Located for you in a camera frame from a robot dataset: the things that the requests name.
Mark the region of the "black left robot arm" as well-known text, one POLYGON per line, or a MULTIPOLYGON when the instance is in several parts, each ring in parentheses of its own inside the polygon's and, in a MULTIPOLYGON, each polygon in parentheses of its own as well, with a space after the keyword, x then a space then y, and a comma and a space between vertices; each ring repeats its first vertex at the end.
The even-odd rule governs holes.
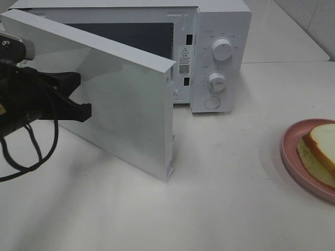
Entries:
POLYGON ((43 73, 1 63, 1 136, 36 120, 86 121, 92 105, 70 99, 80 84, 76 72, 43 73))

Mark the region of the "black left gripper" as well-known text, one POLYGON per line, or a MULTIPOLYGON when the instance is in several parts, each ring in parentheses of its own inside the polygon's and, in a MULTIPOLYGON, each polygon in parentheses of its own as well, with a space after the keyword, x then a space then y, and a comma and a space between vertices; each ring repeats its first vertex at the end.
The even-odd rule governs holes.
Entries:
POLYGON ((43 73, 1 63, 1 123, 85 122, 92 116, 92 105, 70 99, 80 84, 77 72, 43 73))

